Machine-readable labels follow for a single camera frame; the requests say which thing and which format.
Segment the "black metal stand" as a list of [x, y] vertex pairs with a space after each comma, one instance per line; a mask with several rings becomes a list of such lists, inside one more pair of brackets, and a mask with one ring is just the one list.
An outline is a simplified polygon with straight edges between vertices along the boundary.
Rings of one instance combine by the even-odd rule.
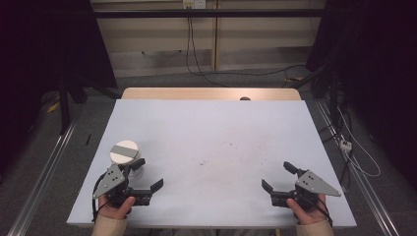
[[66, 78], [61, 77], [59, 81], [59, 100], [60, 100], [60, 110], [61, 110], [61, 131], [60, 134], [64, 135], [70, 126], [70, 110], [68, 104], [68, 92], [66, 88]]

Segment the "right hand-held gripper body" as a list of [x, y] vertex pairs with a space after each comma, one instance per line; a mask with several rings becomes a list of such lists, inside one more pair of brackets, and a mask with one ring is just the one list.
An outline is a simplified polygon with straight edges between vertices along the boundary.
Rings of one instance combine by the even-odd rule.
[[298, 171], [294, 190], [279, 192], [270, 188], [271, 204], [274, 207], [288, 207], [288, 199], [294, 200], [303, 210], [318, 205], [319, 194], [340, 197], [341, 193], [311, 170]]

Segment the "clear jar with white lid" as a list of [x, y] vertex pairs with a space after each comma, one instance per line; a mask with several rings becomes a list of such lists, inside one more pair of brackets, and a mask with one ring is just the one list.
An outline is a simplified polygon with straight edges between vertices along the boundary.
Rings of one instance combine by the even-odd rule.
[[[142, 158], [142, 150], [139, 145], [133, 141], [121, 141], [113, 146], [110, 151], [110, 159], [113, 163], [117, 164], [121, 170], [125, 167], [130, 166], [131, 164]], [[137, 171], [132, 169], [129, 171], [129, 178], [133, 179], [141, 174], [143, 167], [139, 168]]]

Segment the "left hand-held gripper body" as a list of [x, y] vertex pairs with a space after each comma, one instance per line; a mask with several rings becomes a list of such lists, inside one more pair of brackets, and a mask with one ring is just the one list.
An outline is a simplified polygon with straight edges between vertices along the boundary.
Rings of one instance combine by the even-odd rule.
[[112, 164], [97, 180], [92, 198], [97, 200], [104, 195], [114, 207], [120, 207], [129, 197], [135, 198], [135, 206], [148, 206], [152, 192], [148, 190], [135, 190], [129, 186], [129, 171], [131, 167], [123, 170], [117, 164]]

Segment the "person's right hand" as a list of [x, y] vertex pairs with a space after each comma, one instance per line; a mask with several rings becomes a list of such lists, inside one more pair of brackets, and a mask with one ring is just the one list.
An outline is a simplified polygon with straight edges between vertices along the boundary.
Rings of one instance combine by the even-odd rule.
[[328, 220], [328, 218], [325, 216], [325, 212], [327, 212], [326, 196], [323, 194], [318, 194], [318, 197], [320, 199], [318, 201], [318, 207], [320, 209], [313, 208], [310, 211], [304, 211], [293, 199], [287, 199], [286, 202], [288, 206], [293, 210], [294, 214], [298, 217], [299, 222], [302, 225], [308, 225], [323, 220]]

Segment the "black curtain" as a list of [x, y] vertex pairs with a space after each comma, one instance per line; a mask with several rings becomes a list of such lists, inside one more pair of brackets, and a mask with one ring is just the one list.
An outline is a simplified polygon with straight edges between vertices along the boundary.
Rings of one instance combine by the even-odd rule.
[[0, 0], [0, 176], [49, 91], [117, 86], [90, 0]]
[[340, 39], [338, 76], [387, 159], [417, 191], [417, 0], [326, 0], [311, 71]]

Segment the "white wall socket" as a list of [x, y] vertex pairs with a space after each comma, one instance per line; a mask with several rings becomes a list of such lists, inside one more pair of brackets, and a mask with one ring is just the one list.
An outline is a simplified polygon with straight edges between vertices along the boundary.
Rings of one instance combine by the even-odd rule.
[[206, 6], [206, 0], [183, 0], [184, 9], [204, 9]]

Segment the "metal floor rail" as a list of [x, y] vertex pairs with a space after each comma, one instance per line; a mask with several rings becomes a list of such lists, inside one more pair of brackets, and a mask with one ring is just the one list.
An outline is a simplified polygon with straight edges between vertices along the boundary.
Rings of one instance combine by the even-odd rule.
[[341, 148], [340, 141], [343, 139], [342, 135], [338, 135], [329, 117], [329, 110], [324, 101], [315, 101], [324, 121], [328, 125], [330, 133], [333, 135], [334, 142], [341, 151], [343, 159], [348, 162], [350, 176], [355, 179], [365, 201], [370, 208], [375, 220], [378, 222], [380, 228], [385, 236], [399, 236], [399, 233], [387, 212], [387, 208], [375, 192], [371, 183], [369, 182], [369, 174], [366, 174], [356, 157], [352, 152], [347, 152]]
[[59, 136], [59, 139], [49, 155], [47, 162], [37, 178], [34, 187], [30, 191], [29, 197], [25, 201], [22, 209], [19, 211], [7, 236], [25, 236], [30, 227], [30, 223], [40, 205], [40, 202], [46, 193], [46, 190], [52, 180], [52, 176], [59, 164], [59, 161], [71, 140], [77, 122], [72, 121], [65, 132]]

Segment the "person's left hand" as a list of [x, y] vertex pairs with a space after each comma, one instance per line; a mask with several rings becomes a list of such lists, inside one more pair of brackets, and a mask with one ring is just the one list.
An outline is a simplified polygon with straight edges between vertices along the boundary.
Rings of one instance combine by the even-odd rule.
[[125, 219], [135, 203], [134, 197], [129, 197], [121, 206], [112, 206], [102, 195], [98, 198], [98, 214], [112, 219]]

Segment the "wooden table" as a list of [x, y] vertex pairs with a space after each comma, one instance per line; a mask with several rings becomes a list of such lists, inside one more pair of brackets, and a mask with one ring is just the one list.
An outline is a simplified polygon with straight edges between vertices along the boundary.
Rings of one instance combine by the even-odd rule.
[[123, 99], [300, 100], [294, 88], [126, 88]]

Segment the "black horizontal bar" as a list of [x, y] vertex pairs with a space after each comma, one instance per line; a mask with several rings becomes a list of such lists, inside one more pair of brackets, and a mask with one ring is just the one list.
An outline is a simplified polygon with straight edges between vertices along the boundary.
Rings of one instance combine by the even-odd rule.
[[102, 10], [93, 15], [101, 19], [116, 18], [319, 18], [324, 9], [205, 9], [205, 10]]

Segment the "white board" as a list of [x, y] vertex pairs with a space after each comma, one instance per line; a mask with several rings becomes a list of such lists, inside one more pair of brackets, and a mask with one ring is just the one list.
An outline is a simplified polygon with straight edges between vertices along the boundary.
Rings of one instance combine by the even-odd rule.
[[121, 141], [139, 145], [146, 163], [130, 184], [164, 182], [129, 215], [137, 228], [284, 228], [296, 219], [274, 207], [262, 184], [288, 192], [290, 162], [339, 186], [306, 103], [288, 101], [140, 100], [116, 102], [68, 223], [91, 224], [93, 185]]

